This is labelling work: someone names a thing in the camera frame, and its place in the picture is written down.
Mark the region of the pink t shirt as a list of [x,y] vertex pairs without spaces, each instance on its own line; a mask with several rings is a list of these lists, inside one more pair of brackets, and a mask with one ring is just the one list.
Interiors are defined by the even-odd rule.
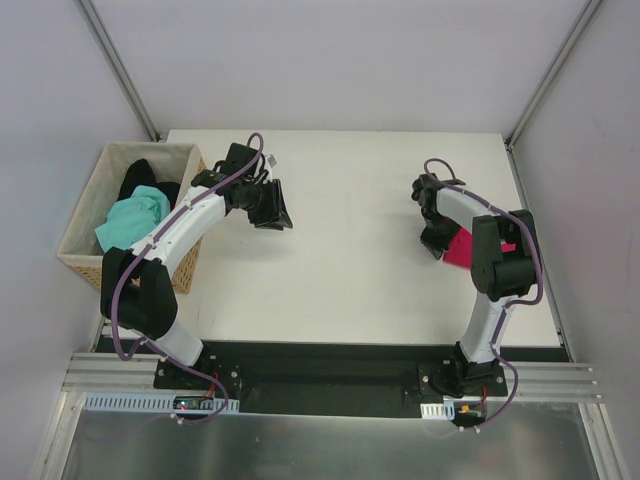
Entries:
[[[465,228],[453,229],[447,233],[446,240],[448,243],[442,251],[434,250],[432,252],[437,261],[444,262],[462,269],[470,270],[474,258],[474,245],[472,234]],[[478,242],[478,253],[485,256],[495,253],[496,248],[500,247],[502,253],[509,253],[516,250],[516,245],[507,243],[504,240],[493,241],[491,239],[481,239]]]

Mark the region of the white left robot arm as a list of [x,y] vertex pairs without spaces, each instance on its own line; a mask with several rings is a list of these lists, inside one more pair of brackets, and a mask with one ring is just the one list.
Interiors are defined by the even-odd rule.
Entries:
[[112,337],[117,339],[120,329],[138,334],[154,352],[178,362],[176,375],[188,388],[204,387],[212,367],[203,359],[203,341],[179,319],[172,277],[203,235],[233,210],[244,211],[257,229],[292,228],[275,165],[262,148],[231,144],[223,160],[193,177],[176,207],[149,234],[103,255],[100,311],[111,323]]

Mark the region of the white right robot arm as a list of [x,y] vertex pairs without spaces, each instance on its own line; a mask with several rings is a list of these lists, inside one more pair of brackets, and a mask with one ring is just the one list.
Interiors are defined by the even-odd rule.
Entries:
[[469,325],[459,341],[465,361],[450,369],[452,387],[473,394],[486,381],[481,363],[496,359],[513,308],[534,305],[543,294],[535,221],[526,209],[505,212],[458,179],[424,173],[411,198],[425,220],[421,243],[436,259],[451,250],[465,230],[471,235],[470,274],[477,295]]

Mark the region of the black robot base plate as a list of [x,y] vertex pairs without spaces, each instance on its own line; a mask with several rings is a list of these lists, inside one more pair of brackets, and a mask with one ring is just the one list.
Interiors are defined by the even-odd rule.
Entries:
[[417,418],[445,397],[508,395],[497,361],[465,367],[453,346],[208,341],[204,353],[190,372],[158,363],[154,387],[203,391],[210,375],[243,413],[373,418]]

